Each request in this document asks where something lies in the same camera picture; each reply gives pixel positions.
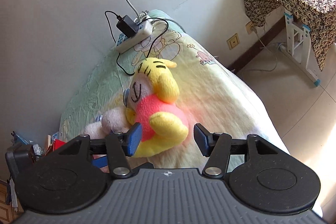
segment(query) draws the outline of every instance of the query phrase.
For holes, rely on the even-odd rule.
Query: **cartoon print bedsheet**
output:
[[[157,10],[150,16],[169,18]],[[152,35],[123,53],[119,63],[133,72],[164,27],[164,22],[156,22]],[[129,87],[131,77],[116,66],[117,56],[112,49],[69,102],[60,122],[62,140],[71,140],[97,115],[123,105],[123,90]],[[233,138],[257,133],[288,152],[256,94],[176,24],[169,22],[168,31],[155,42],[150,56],[177,63],[171,70],[180,88],[176,104],[189,117],[189,123],[202,123],[210,132],[226,132]]]

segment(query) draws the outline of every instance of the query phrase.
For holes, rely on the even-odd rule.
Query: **yellow plush ear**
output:
[[[170,73],[162,73],[157,80],[155,93],[161,101],[172,104],[179,97],[180,90],[176,81]]]
[[[160,59],[161,62],[163,62],[168,68],[173,69],[176,68],[177,64],[175,62],[166,60],[166,59]]]

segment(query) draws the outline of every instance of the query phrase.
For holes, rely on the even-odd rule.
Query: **wall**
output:
[[[256,41],[245,30],[243,0],[131,1],[139,11],[167,12],[224,65]],[[113,46],[105,10],[134,16],[124,0],[0,0],[1,155],[13,130],[40,144],[58,130],[67,102]],[[280,17],[271,14],[266,30]],[[241,44],[230,51],[226,40],[235,33]]]

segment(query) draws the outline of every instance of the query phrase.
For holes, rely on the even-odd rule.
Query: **yellow plush toy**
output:
[[[175,105],[179,87],[169,71],[175,67],[169,60],[146,58],[124,91],[128,122],[142,125],[142,140],[134,157],[151,157],[181,144],[188,135],[188,120]]]

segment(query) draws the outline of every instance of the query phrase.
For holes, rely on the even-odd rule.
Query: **ribbed gray surface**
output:
[[[15,224],[318,224],[312,211],[294,216],[255,212],[231,196],[223,182],[196,169],[141,169],[136,177],[113,182],[107,194],[84,210],[67,215],[26,211]]]

